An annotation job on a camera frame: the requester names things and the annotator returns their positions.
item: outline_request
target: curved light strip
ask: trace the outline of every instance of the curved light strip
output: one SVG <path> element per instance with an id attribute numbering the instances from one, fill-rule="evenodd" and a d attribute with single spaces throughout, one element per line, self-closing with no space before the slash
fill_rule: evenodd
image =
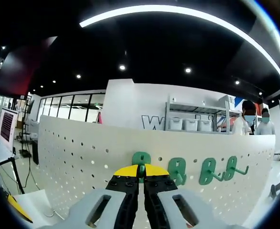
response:
<path id="1" fill-rule="evenodd" d="M 168 6 L 168 5 L 141 5 L 141 6 L 131 6 L 131 7 L 125 7 L 120 8 L 117 10 L 108 11 L 105 13 L 101 13 L 97 16 L 94 16 L 92 18 L 89 18 L 87 20 L 82 21 L 80 26 L 83 28 L 85 26 L 91 25 L 93 23 L 96 23 L 98 21 L 116 17 L 119 15 L 129 14 L 129 13 L 139 13 L 139 12 L 170 12 L 170 13 L 180 13 L 185 15 L 190 15 L 194 17 L 198 17 L 207 21 L 211 21 L 215 24 L 218 24 L 220 26 L 225 27 L 226 29 L 229 29 L 230 31 L 234 32 L 235 34 L 242 37 L 244 40 L 248 41 L 251 45 L 253 45 L 260 53 L 262 53 L 265 58 L 274 66 L 276 71 L 278 72 L 280 76 L 280 68 L 276 64 L 276 62 L 273 60 L 273 58 L 250 36 L 248 36 L 246 33 L 244 33 L 242 30 L 238 29 L 237 27 L 233 26 L 232 24 L 228 23 L 227 21 L 224 21 L 220 18 L 217 18 L 211 14 L 204 13 L 198 10 L 193 10 L 185 7 L 179 7 L 179 6 Z"/>

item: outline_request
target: yellow object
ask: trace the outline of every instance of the yellow object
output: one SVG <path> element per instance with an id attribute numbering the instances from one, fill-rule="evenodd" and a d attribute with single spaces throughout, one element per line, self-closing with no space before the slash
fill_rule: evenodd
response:
<path id="1" fill-rule="evenodd" d="M 145 171 L 147 177 L 169 175 L 169 172 L 164 168 L 158 166 L 152 166 L 150 164 L 145 164 Z"/>
<path id="2" fill-rule="evenodd" d="M 33 223 L 32 219 L 29 217 L 28 214 L 26 214 L 26 212 L 21 208 L 20 204 L 17 203 L 17 201 L 15 200 L 14 197 L 12 197 L 11 195 L 8 195 L 7 197 L 8 202 L 10 203 L 10 205 L 12 205 L 14 207 L 14 209 L 17 210 L 17 212 L 28 222 Z"/>
<path id="3" fill-rule="evenodd" d="M 121 168 L 115 172 L 115 176 L 122 176 L 122 177 L 136 177 L 137 176 L 138 165 L 128 166 Z"/>

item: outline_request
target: white storage bin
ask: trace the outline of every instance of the white storage bin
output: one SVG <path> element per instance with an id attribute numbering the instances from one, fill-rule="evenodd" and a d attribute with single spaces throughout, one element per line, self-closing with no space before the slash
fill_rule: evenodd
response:
<path id="1" fill-rule="evenodd" d="M 183 128 L 182 118 L 170 118 L 170 130 L 181 130 Z"/>
<path id="2" fill-rule="evenodd" d="M 198 131 L 212 132 L 212 121 L 210 120 L 198 120 Z"/>
<path id="3" fill-rule="evenodd" d="M 186 118 L 183 121 L 183 129 L 186 131 L 197 131 L 197 119 Z"/>

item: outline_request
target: person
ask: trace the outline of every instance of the person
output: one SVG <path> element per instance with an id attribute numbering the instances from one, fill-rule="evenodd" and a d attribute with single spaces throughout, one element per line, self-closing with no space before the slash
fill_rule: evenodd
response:
<path id="1" fill-rule="evenodd" d="M 255 135 L 274 135 L 275 126 L 269 120 L 269 110 L 267 108 L 262 109 L 262 122 L 259 124 Z"/>
<path id="2" fill-rule="evenodd" d="M 242 103 L 242 115 L 237 118 L 232 128 L 234 135 L 249 135 L 252 133 L 250 126 L 255 120 L 256 106 L 252 101 L 245 100 Z"/>

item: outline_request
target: face mask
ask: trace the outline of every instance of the face mask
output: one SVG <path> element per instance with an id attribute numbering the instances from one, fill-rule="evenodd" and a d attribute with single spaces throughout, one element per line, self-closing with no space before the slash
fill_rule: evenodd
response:
<path id="1" fill-rule="evenodd" d="M 268 123 L 269 122 L 269 117 L 262 117 L 262 122 Z"/>
<path id="2" fill-rule="evenodd" d="M 249 123 L 252 123 L 255 120 L 255 116 L 254 115 L 246 115 L 246 116 L 244 116 L 244 118 Z"/>

